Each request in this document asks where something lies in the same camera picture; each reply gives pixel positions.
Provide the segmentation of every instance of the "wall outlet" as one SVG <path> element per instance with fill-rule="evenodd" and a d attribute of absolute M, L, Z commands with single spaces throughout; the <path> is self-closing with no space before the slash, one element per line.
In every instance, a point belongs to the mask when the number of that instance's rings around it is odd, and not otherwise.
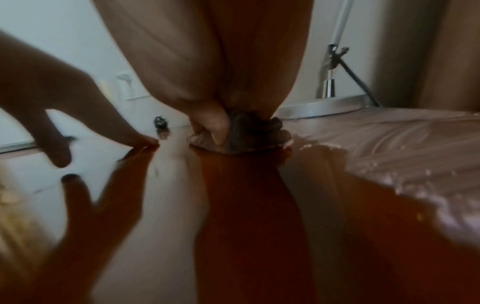
<path fill-rule="evenodd" d="M 150 96 L 133 71 L 118 72 L 116 79 L 122 100 L 133 101 Z"/>

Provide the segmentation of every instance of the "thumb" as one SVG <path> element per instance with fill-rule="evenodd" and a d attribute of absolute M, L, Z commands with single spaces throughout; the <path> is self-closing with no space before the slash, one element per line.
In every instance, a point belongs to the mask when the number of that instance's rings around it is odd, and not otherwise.
<path fill-rule="evenodd" d="M 189 104 L 180 111 L 190 117 L 196 133 L 203 127 L 211 133 L 217 146 L 225 144 L 230 133 L 230 117 L 218 100 L 212 99 L 195 105 Z"/>
<path fill-rule="evenodd" d="M 69 141 L 60 133 L 45 110 L 13 115 L 31 134 L 38 147 L 59 168 L 72 161 Z"/>

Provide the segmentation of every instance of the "white wall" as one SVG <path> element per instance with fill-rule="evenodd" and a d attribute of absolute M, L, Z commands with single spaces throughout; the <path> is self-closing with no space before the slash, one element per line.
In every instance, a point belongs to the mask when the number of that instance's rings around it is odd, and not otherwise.
<path fill-rule="evenodd" d="M 305 58 L 286 102 L 315 97 L 321 62 L 341 2 L 316 0 Z M 342 40 L 351 48 L 345 60 L 373 87 L 381 101 L 401 105 L 409 98 L 441 3 L 356 0 Z M 172 125 L 187 123 L 185 116 L 151 98 L 120 100 L 115 76 L 130 67 L 89 0 L 1 0 L 0 29 L 103 80 L 115 107 L 138 130 L 150 129 L 157 115 L 166 116 Z M 343 71 L 337 73 L 336 79 L 337 95 L 361 92 Z M 90 134 L 82 124 L 61 113 L 52 116 L 66 135 Z M 17 122 L 0 111 L 0 144 L 29 138 Z"/>

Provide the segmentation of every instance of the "glossy table surface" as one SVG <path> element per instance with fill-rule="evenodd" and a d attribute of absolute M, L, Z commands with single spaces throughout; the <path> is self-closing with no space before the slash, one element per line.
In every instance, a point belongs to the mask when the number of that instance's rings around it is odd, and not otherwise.
<path fill-rule="evenodd" d="M 478 251 L 345 173 L 344 151 L 295 137 L 228 157 L 189 133 L 156 151 L 82 139 L 65 169 L 0 160 L 0 302 L 478 302 Z"/>

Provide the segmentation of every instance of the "round metal base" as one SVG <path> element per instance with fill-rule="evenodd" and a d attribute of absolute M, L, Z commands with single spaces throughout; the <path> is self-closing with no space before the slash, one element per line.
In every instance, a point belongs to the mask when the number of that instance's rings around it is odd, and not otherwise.
<path fill-rule="evenodd" d="M 280 119 L 299 119 L 334 115 L 373 107 L 367 95 L 309 100 L 280 107 L 275 116 Z"/>

